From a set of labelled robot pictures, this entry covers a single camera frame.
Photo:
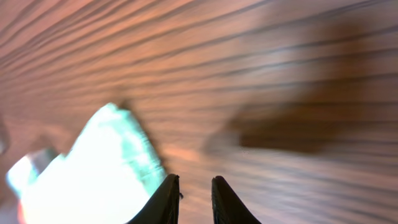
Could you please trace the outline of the teal packet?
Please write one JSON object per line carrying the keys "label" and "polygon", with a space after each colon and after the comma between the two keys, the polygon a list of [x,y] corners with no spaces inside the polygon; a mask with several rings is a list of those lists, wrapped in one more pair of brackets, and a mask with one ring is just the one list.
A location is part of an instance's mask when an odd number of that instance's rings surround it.
{"label": "teal packet", "polygon": [[29,156],[35,175],[21,191],[26,223],[127,223],[167,173],[128,111],[108,103],[86,123],[68,154]]}

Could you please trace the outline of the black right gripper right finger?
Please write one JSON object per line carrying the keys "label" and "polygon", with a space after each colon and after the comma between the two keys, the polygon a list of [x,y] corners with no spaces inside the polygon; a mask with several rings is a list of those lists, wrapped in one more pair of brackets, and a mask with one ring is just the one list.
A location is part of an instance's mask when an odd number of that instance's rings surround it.
{"label": "black right gripper right finger", "polygon": [[261,224],[220,175],[211,180],[211,200],[214,224]]}

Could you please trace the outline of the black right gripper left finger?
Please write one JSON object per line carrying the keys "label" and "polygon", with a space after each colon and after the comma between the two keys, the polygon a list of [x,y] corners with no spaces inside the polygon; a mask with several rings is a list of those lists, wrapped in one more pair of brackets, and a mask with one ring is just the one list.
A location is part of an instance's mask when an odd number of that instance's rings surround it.
{"label": "black right gripper left finger", "polygon": [[141,211],[127,224],[177,224],[179,201],[179,176],[169,174]]}

